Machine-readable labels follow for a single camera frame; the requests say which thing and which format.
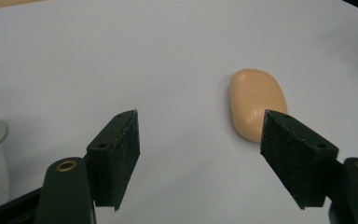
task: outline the orange oval object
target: orange oval object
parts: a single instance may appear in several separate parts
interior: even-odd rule
[[[260,143],[266,109],[287,114],[279,83],[267,72],[243,69],[233,75],[230,85],[231,116],[236,132]]]

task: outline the wooden edge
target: wooden edge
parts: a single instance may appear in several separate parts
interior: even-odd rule
[[[40,2],[43,0],[0,0],[0,7],[9,7],[25,3]]]

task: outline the white tabletop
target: white tabletop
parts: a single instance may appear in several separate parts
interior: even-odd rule
[[[289,113],[358,157],[358,8],[314,1],[50,0],[0,8],[0,119],[11,198],[139,112],[141,156],[98,223],[329,223],[300,210],[232,127],[242,68],[271,73]]]

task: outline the wooden strip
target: wooden strip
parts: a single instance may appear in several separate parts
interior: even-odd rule
[[[19,4],[32,3],[32,2],[40,2],[43,0],[0,0],[0,7],[9,7]]]

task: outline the table surface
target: table surface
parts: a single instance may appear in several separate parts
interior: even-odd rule
[[[50,0],[0,8],[0,119],[11,198],[139,112],[141,156],[98,223],[329,223],[300,210],[238,136],[229,80],[271,73],[289,113],[358,157],[358,8],[314,1]]]

